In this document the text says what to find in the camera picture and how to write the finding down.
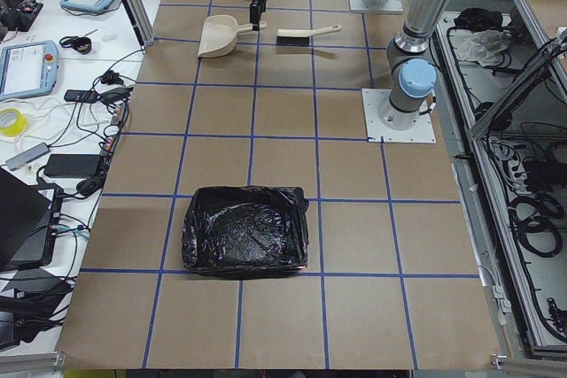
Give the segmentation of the beige plastic dustpan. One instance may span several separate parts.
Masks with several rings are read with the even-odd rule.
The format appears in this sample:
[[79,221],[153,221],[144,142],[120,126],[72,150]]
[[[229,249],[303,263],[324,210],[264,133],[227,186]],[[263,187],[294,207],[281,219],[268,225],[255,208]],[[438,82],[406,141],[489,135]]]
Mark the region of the beige plastic dustpan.
[[205,18],[200,45],[199,58],[219,58],[229,55],[237,44],[237,38],[254,30],[252,23],[239,25],[230,15],[213,15]]

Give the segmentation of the black bag lined bin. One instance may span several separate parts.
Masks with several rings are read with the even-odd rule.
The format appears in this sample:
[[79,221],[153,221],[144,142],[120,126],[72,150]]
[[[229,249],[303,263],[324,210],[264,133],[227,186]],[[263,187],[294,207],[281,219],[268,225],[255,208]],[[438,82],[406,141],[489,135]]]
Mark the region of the black bag lined bin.
[[301,187],[204,187],[184,217],[183,266],[204,276],[254,279],[308,265],[309,202]]

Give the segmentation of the yellow tape roll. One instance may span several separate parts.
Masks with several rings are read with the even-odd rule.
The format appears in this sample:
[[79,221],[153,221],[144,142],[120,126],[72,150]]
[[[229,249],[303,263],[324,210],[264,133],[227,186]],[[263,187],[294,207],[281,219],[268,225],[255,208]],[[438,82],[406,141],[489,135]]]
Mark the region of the yellow tape roll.
[[15,108],[0,111],[0,132],[6,137],[21,135],[27,130],[29,119],[27,115]]

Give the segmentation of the grey usb hub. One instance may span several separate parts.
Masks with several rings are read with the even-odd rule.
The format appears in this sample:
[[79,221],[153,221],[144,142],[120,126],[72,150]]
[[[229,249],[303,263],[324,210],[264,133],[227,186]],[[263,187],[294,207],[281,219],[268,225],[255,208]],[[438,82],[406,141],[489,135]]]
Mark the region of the grey usb hub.
[[37,145],[22,151],[16,156],[5,161],[8,169],[13,171],[27,165],[50,152],[50,147],[46,143],[38,143]]

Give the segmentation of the black laptop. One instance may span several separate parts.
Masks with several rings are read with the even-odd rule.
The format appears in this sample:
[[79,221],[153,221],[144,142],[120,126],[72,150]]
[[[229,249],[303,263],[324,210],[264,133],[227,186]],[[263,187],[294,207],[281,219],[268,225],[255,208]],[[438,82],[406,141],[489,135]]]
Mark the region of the black laptop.
[[55,183],[27,185],[1,171],[1,270],[48,265],[57,238],[63,189]]

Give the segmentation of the crumpled white cloth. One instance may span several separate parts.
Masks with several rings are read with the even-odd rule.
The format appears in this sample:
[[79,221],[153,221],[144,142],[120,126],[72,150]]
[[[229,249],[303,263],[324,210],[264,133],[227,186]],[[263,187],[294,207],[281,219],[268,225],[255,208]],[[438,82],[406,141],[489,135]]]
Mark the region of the crumpled white cloth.
[[454,50],[458,60],[478,63],[483,67],[498,66],[504,60],[511,37],[501,31],[485,30],[464,38]]

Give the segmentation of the near teach pendant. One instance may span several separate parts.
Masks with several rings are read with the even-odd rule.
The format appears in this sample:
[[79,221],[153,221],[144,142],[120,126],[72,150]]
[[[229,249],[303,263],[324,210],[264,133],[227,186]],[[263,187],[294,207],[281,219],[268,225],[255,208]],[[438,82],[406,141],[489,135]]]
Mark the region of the near teach pendant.
[[46,96],[58,77],[58,47],[53,41],[4,47],[1,51],[1,100]]

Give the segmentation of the black tape roll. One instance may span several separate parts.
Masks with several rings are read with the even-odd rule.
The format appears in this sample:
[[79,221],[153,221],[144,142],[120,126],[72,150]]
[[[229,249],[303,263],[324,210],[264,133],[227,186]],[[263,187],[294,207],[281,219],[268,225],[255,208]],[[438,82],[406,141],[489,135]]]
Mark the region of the black tape roll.
[[71,41],[71,48],[82,55],[87,55],[92,51],[92,41],[87,36],[75,37]]

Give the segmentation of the black power brick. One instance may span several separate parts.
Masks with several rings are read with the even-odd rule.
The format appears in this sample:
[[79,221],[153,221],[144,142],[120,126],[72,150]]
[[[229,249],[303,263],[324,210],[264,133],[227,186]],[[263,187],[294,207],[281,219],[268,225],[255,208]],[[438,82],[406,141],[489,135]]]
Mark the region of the black power brick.
[[52,178],[88,178],[97,173],[97,154],[51,154],[43,173]]

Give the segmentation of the beige hand brush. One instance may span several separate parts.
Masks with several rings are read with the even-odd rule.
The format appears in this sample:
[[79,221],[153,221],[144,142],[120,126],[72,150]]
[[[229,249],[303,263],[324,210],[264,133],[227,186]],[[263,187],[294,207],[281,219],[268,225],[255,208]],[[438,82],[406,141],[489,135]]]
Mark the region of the beige hand brush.
[[317,29],[279,29],[277,31],[276,44],[278,46],[307,47],[314,36],[337,33],[342,30],[341,25],[320,27]]

